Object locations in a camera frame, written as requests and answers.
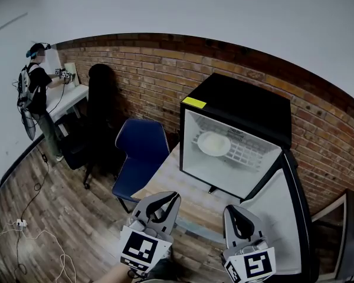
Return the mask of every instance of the red brick wall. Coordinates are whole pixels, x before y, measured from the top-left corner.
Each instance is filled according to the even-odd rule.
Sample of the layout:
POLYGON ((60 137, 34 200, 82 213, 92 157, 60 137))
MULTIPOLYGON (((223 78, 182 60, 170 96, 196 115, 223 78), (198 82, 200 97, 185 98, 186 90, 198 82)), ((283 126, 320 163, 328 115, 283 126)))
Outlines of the red brick wall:
POLYGON ((316 213, 354 190, 354 99, 287 61, 246 47, 169 34, 119 34, 57 45, 61 62, 75 62, 87 85, 102 62, 117 77, 125 116, 154 119, 179 131, 179 102, 212 73, 273 91, 291 101, 292 151, 316 213))

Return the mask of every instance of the white wall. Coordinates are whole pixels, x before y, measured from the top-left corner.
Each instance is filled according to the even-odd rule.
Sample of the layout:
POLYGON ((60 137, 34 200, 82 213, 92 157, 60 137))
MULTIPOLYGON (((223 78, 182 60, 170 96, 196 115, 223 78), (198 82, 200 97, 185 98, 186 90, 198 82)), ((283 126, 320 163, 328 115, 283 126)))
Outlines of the white wall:
POLYGON ((354 97, 354 0, 40 0, 55 44, 120 32, 194 35, 299 65, 354 97))
POLYGON ((11 83, 28 63, 25 54, 32 46, 28 27, 32 24, 34 1, 0 0, 0 27, 28 12, 0 30, 0 178, 31 144, 16 108, 17 91, 11 83))

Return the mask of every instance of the man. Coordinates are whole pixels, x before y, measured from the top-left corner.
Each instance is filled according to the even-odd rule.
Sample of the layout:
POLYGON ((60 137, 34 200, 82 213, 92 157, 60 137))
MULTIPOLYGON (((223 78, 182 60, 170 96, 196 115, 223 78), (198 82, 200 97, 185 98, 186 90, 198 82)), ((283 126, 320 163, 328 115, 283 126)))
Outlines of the man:
POLYGON ((27 52, 27 57, 31 58, 27 68, 31 81, 29 91, 33 93, 37 89, 31 104, 28 106, 28 110, 41 128, 51 154, 60 162, 63 159, 63 155, 58 146, 55 125, 46 111, 46 87, 55 88, 64 83, 68 83, 69 80, 60 79, 58 75, 54 74, 48 75, 44 69, 39 66, 39 64, 45 61, 45 48, 43 44, 34 44, 27 52))

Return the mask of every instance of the yellow tag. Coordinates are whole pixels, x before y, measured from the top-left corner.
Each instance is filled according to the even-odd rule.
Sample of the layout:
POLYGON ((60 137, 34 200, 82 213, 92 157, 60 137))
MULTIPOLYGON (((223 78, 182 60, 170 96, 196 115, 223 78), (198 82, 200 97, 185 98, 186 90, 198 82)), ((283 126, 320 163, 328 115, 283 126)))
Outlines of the yellow tag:
POLYGON ((192 97, 186 97, 182 102, 200 109, 202 109, 206 105, 204 101, 199 101, 192 97))

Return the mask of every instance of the electrical outlet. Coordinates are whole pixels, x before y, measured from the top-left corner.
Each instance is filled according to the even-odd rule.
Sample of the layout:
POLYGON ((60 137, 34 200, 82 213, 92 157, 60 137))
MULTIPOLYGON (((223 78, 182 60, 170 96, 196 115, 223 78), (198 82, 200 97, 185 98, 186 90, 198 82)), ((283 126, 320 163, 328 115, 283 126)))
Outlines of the electrical outlet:
POLYGON ((20 228, 26 228, 26 220, 17 219, 17 226, 19 226, 20 228))

